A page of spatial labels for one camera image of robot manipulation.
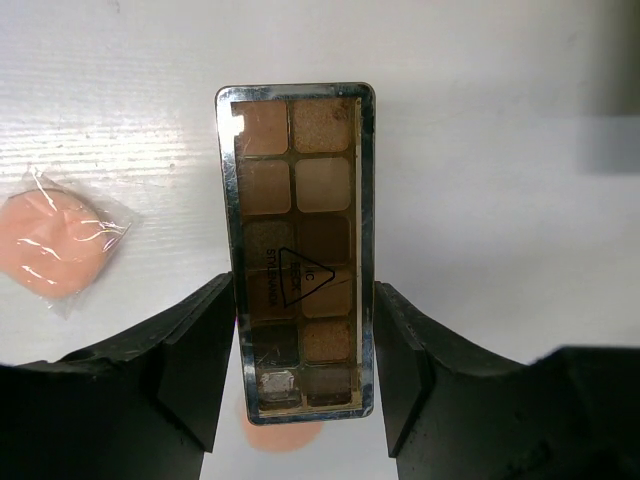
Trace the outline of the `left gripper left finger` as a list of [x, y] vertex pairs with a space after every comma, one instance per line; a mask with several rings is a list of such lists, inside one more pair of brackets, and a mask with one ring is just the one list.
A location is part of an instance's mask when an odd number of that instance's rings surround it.
[[230, 274], [55, 362], [1, 369], [5, 479], [196, 479], [235, 327]]

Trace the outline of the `brown eyeshadow palette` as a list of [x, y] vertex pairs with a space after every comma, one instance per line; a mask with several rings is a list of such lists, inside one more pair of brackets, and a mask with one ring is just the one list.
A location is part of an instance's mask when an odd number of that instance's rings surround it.
[[249, 421], [369, 415], [373, 88], [226, 86], [215, 113]]

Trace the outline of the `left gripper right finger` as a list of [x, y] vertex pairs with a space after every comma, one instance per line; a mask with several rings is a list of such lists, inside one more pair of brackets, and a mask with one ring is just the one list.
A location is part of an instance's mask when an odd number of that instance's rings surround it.
[[389, 455], [402, 479], [635, 479], [639, 352], [565, 346], [530, 365], [375, 287]]

